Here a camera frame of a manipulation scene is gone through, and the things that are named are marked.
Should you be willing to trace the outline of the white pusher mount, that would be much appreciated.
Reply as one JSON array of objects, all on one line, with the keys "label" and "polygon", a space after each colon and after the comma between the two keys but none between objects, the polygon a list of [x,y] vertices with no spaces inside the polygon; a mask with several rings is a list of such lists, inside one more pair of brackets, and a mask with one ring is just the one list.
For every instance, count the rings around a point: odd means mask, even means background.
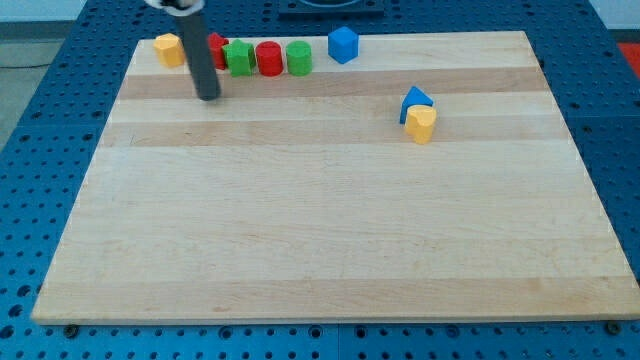
[{"label": "white pusher mount", "polygon": [[165,11],[198,11],[204,7],[204,0],[144,0],[149,6]]}]

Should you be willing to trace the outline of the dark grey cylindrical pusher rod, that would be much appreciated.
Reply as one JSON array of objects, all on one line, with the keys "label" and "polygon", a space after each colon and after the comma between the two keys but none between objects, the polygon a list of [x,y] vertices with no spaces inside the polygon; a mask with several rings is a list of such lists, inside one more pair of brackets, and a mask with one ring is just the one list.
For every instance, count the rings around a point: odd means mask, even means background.
[{"label": "dark grey cylindrical pusher rod", "polygon": [[197,97],[203,101],[221,95],[216,67],[207,42],[207,27],[201,10],[175,17]]}]

